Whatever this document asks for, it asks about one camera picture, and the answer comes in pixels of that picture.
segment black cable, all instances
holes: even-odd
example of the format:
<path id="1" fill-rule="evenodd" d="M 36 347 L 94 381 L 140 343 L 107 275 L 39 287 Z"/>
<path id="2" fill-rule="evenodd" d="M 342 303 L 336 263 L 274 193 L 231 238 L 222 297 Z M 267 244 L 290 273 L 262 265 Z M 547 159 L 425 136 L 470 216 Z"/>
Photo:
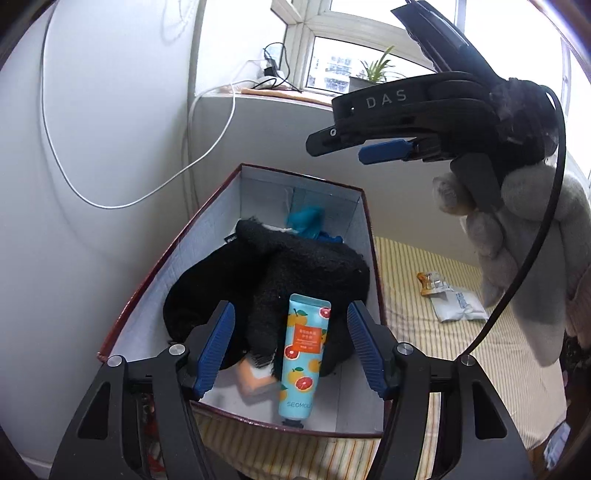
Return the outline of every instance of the black cable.
<path id="1" fill-rule="evenodd" d="M 558 159 L 556 161 L 556 173 L 554 174 L 554 181 L 552 183 L 552 191 L 548 200 L 548 206 L 544 212 L 544 217 L 542 218 L 540 228 L 537 235 L 535 236 L 534 242 L 531 244 L 530 251 L 525 257 L 523 264 L 519 268 L 517 275 L 515 275 L 511 285 L 509 285 L 509 288 L 506 290 L 499 303 L 496 304 L 495 309 L 492 311 L 491 316 L 486 321 L 484 327 L 482 327 L 482 330 L 478 333 L 478 335 L 476 335 L 476 338 L 474 338 L 473 342 L 459 355 L 459 357 L 472 353 L 474 349 L 484 340 L 488 332 L 491 331 L 494 324 L 499 319 L 499 316 L 501 316 L 501 313 L 503 310 L 505 310 L 506 306 L 509 305 L 509 302 L 517 290 L 519 290 L 519 287 L 521 287 L 521 284 L 529 273 L 532 265 L 535 262 L 535 259 L 540 253 L 542 245 L 544 245 L 544 240 L 546 239 L 546 235 L 548 235 L 548 231 L 552 225 L 552 220 L 554 220 L 554 213 L 556 212 L 556 206 L 558 205 L 558 199 L 560 198 L 560 190 L 562 189 L 564 166 L 566 165 L 566 127 L 564 125 L 564 114 L 562 112 L 562 107 L 560 106 L 558 97 L 549 87 L 541 87 L 552 97 L 556 118 L 558 120 Z"/>
<path id="2" fill-rule="evenodd" d="M 273 83 L 273 85 L 271 85 L 271 87 L 269 87 L 269 89 L 272 90 L 273 88 L 277 88 L 277 87 L 283 85 L 284 83 L 286 83 L 292 88 L 292 90 L 295 90 L 296 92 L 301 93 L 301 90 L 299 88 L 297 88 L 296 86 L 294 86 L 292 83 L 290 83 L 287 80 L 287 77 L 289 77 L 289 75 L 291 75 L 291 67 L 290 67 L 289 62 L 287 61 L 287 53 L 286 53 L 286 49 L 285 49 L 285 44 L 283 42 L 275 41 L 273 43 L 269 43 L 265 48 L 263 48 L 263 55 L 265 56 L 265 60 L 266 61 L 272 60 L 271 54 L 267 50 L 271 45 L 281 45 L 281 53 L 279 55 L 279 67 L 281 67 L 281 62 L 283 61 L 283 57 L 285 55 L 285 65 L 287 66 L 287 74 L 285 75 L 285 78 L 281 79 L 281 81 L 279 83 L 277 83 L 277 81 L 275 80 L 275 82 Z M 261 85 L 264 85 L 266 82 L 269 82 L 269 80 L 270 79 L 263 80 L 262 82 L 257 83 L 252 88 L 256 89 L 256 88 L 260 87 Z"/>

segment teal item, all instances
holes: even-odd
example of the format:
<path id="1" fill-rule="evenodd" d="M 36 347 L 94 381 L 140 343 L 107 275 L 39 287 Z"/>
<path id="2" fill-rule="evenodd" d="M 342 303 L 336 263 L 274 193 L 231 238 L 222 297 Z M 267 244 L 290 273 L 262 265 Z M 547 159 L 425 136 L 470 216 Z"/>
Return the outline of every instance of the teal item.
<path id="1" fill-rule="evenodd" d="M 279 393 L 279 415 L 286 419 L 310 416 L 329 318 L 329 301 L 297 293 L 290 297 Z"/>
<path id="2" fill-rule="evenodd" d="M 293 228 L 299 236 L 316 240 L 324 223 L 324 209 L 307 207 L 287 216 L 287 227 Z"/>

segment green plant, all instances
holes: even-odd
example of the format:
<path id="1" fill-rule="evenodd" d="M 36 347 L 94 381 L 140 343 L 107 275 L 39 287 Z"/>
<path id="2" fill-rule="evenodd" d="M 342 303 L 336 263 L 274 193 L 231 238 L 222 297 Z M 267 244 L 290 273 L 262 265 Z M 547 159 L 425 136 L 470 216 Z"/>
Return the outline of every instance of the green plant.
<path id="1" fill-rule="evenodd" d="M 367 79 L 370 82 L 381 83 L 386 81 L 385 70 L 389 67 L 390 63 L 390 59 L 386 60 L 386 55 L 388 55 L 393 48 L 393 45 L 388 47 L 388 49 L 384 52 L 384 55 L 382 55 L 379 60 L 373 61 L 372 63 L 367 63 L 366 61 L 361 62 L 365 68 Z"/>

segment plush toy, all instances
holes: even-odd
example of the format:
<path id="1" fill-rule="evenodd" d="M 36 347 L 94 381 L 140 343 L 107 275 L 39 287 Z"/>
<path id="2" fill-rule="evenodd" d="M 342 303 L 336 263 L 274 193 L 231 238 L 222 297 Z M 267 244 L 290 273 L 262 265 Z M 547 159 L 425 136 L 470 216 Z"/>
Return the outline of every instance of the plush toy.
<path id="1" fill-rule="evenodd" d="M 484 213 L 449 173 L 433 180 L 438 207 L 466 216 L 464 228 L 482 269 L 485 306 L 494 305 L 530 250 L 550 197 L 555 169 L 546 164 L 509 173 L 501 187 L 504 207 Z M 591 346 L 591 210 L 582 185 L 564 175 L 548 236 L 511 306 L 537 361 L 553 364 L 564 330 L 580 346 Z"/>
<path id="2" fill-rule="evenodd" d="M 222 368 L 246 351 L 258 366 L 274 360 L 281 376 L 289 299 L 292 293 L 332 304 L 320 375 L 353 354 L 347 307 L 367 300 L 369 267 L 351 247 L 271 231 L 255 220 L 240 220 L 236 238 L 184 272 L 164 303 L 164 323 L 177 342 L 207 322 L 220 300 L 235 306 L 236 326 Z"/>

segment white wall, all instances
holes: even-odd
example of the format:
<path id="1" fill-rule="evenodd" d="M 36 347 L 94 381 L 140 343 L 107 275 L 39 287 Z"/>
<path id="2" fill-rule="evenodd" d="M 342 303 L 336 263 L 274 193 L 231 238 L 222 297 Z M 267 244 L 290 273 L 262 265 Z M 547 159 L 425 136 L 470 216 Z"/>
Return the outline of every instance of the white wall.
<path id="1" fill-rule="evenodd" d="M 231 98 L 209 96 L 194 112 L 193 144 L 197 157 L 215 141 L 228 119 Z M 322 106 L 242 96 L 220 144 L 195 168 L 197 193 L 203 203 L 241 162 L 282 168 L 365 190 L 376 235 L 476 264 L 474 250 L 459 221 L 441 213 L 431 196 L 434 176 L 449 171 L 449 162 L 388 162 L 364 166 L 359 147 L 313 158 L 306 138 L 332 124 L 332 111 Z"/>
<path id="2" fill-rule="evenodd" d="M 271 0 L 207 0 L 197 59 L 197 93 L 235 80 L 256 79 L 269 40 L 265 32 Z"/>
<path id="3" fill-rule="evenodd" d="M 181 164 L 198 0 L 61 0 L 47 116 L 75 185 L 107 205 Z M 187 221 L 182 182 L 126 210 L 67 188 L 44 148 L 38 72 L 47 12 L 0 71 L 0 423 L 47 475 L 126 301 Z"/>

